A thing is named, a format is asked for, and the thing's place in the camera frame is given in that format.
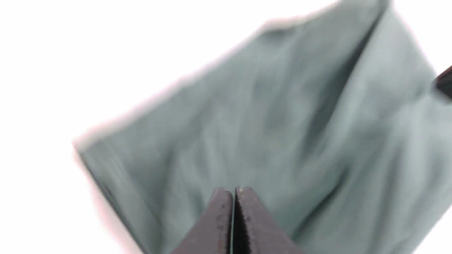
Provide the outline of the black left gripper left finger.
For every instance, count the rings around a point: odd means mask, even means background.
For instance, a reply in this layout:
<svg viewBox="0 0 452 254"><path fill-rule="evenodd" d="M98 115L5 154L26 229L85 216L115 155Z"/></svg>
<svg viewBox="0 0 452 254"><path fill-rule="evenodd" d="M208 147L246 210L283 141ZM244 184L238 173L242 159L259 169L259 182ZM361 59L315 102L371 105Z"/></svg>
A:
<svg viewBox="0 0 452 254"><path fill-rule="evenodd" d="M229 254L233 196L224 188L213 191L199 221L189 230L173 254Z"/></svg>

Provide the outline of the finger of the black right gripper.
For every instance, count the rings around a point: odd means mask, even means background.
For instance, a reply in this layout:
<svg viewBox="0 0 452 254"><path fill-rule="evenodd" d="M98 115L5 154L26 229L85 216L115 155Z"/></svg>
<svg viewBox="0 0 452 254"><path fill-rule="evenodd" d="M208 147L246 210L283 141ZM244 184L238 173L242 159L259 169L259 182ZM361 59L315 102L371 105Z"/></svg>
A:
<svg viewBox="0 0 452 254"><path fill-rule="evenodd" d="M452 100L452 66L449 66L434 79L434 85L441 95Z"/></svg>

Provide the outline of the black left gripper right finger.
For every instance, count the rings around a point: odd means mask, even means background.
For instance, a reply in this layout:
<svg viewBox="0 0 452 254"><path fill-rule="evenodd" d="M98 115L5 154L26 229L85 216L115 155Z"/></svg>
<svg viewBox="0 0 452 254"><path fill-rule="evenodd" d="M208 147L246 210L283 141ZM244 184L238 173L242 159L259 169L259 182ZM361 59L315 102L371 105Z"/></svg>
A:
<svg viewBox="0 0 452 254"><path fill-rule="evenodd" d="M235 189L235 254L300 254L300 249L273 220L255 191Z"/></svg>

